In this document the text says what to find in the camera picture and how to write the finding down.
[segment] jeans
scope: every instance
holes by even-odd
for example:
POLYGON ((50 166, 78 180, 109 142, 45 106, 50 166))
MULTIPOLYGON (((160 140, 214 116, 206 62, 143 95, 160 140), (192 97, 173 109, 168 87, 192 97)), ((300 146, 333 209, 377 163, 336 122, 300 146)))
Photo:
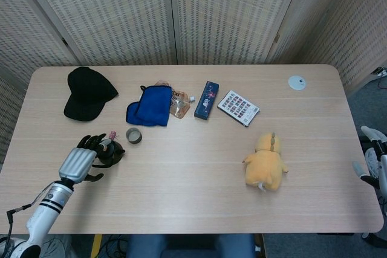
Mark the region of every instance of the jeans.
MULTIPOLYGON (((214 244, 219 258, 255 258, 254 235, 219 234, 214 244)), ((163 234, 134 234, 129 240, 126 256, 130 258, 160 258, 167 249, 163 234)))

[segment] yellow plush toy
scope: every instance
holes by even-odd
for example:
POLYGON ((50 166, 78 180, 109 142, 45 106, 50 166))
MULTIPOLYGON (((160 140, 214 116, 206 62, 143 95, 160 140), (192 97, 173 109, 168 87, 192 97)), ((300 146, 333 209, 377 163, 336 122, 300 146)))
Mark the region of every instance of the yellow plush toy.
POLYGON ((281 142, 275 133, 263 134, 255 145, 255 153, 248 155, 246 184, 258 186, 261 190, 277 190, 282 172, 288 172, 281 160, 281 142))

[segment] cap brim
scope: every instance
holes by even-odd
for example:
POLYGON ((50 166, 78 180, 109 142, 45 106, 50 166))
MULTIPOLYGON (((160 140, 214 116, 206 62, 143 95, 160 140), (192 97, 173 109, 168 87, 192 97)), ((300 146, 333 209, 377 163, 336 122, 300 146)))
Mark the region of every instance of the cap brim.
POLYGON ((84 104, 78 102, 71 94, 65 106, 64 114, 66 117, 78 121, 91 121, 101 113, 105 102, 84 104))

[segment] black baseball cap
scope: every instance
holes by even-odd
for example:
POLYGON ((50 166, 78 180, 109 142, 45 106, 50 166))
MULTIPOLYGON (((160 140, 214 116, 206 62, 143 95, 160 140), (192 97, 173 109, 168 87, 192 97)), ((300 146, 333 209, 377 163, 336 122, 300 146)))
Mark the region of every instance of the black baseball cap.
POLYGON ((102 111, 106 102, 118 95, 107 78, 93 69, 81 66, 69 73, 71 90, 64 114, 79 121, 91 121, 102 111))

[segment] dark blue box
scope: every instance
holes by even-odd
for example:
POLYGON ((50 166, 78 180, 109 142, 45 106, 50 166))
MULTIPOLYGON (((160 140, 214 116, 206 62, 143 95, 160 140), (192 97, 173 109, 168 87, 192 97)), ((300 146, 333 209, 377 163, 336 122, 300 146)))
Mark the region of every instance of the dark blue box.
POLYGON ((203 93, 200 97, 200 101, 195 110, 195 117, 207 120, 210 115, 210 111, 215 101, 216 94, 218 93, 219 85, 207 81, 206 86, 204 87, 203 93))

